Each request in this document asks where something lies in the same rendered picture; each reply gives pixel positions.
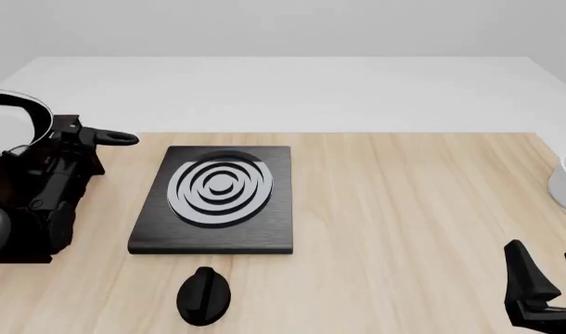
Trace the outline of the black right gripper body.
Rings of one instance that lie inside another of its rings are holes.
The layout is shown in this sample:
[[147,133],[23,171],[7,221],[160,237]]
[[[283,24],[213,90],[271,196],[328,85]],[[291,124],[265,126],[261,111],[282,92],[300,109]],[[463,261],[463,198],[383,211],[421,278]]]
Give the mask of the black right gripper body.
[[546,334],[566,334],[566,308],[552,307],[545,302],[530,305],[515,301],[507,304],[511,325]]

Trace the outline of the round black stove knob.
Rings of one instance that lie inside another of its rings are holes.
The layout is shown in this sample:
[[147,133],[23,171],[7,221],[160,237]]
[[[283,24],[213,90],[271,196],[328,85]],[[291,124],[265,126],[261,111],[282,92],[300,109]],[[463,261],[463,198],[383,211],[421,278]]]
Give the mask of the round black stove knob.
[[176,308],[189,325],[205,327],[225,315],[231,303],[227,280],[210,266],[199,267],[182,284],[176,295]]

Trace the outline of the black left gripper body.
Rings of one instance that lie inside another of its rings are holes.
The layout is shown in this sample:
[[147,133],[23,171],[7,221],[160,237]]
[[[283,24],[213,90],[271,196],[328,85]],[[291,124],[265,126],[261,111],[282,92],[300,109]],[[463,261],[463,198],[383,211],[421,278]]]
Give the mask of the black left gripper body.
[[96,129],[83,127],[77,121],[53,122],[50,147],[60,149],[96,149]]

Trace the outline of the black frying pan white inside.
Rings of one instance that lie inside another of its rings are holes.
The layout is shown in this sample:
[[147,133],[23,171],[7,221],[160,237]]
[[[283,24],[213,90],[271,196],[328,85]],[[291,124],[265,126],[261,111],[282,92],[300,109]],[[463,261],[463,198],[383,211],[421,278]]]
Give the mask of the black frying pan white inside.
[[20,155],[63,132],[106,147],[139,143],[136,135],[84,127],[80,116],[56,114],[34,96],[0,90],[0,158],[10,152]]

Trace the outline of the flat black stove plate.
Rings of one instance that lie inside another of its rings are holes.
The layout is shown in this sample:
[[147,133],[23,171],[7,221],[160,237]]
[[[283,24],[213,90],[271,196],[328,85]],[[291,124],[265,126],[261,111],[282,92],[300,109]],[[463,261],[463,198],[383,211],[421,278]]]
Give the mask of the flat black stove plate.
[[127,250],[293,253],[290,147],[168,147]]

